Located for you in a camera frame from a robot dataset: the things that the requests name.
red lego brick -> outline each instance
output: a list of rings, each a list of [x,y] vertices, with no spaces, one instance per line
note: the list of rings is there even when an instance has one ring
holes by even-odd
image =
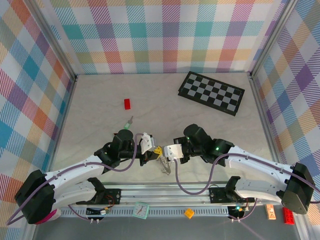
[[[283,219],[285,224],[290,224],[294,225],[295,224],[295,219],[294,219],[294,214],[291,210],[289,210],[286,207],[283,207]]]
[[[129,98],[127,98],[127,99],[124,100],[124,109],[125,109],[125,110],[131,109],[130,99],[129,99]]]

chessboard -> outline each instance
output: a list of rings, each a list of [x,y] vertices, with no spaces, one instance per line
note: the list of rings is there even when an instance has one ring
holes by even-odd
[[[179,96],[235,116],[245,90],[190,71]]]

screwdriver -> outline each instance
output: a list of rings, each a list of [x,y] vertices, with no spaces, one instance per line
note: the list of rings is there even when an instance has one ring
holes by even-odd
[[[134,118],[134,116],[132,116],[128,122],[124,125],[124,129],[129,129],[131,124],[132,124],[132,119]]]

teal clock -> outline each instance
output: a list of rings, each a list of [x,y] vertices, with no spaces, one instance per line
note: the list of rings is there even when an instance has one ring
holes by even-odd
[[[146,219],[149,213],[149,204],[136,202],[133,209],[133,216],[140,219]]]

plaid wall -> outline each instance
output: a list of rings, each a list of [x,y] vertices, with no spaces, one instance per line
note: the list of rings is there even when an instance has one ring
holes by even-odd
[[[71,80],[22,0],[0,0],[0,240],[30,172],[45,170],[69,99]]]
[[[247,72],[286,1],[37,0],[85,74]]]
[[[298,2],[257,77],[281,160],[307,165],[319,187],[320,0]],[[309,218],[320,225],[319,204]]]

